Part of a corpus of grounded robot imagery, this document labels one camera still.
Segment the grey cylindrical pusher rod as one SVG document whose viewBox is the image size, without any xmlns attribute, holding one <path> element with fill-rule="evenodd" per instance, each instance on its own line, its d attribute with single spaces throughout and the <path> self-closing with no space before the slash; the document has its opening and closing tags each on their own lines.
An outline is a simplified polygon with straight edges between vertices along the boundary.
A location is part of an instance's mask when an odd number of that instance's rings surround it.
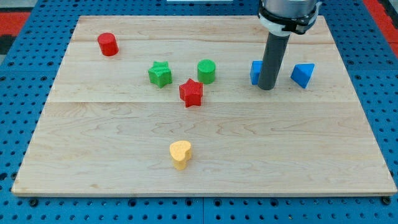
<svg viewBox="0 0 398 224">
<path fill-rule="evenodd" d="M 275 87 L 289 37 L 269 33 L 257 83 L 260 89 L 272 90 Z"/>
</svg>

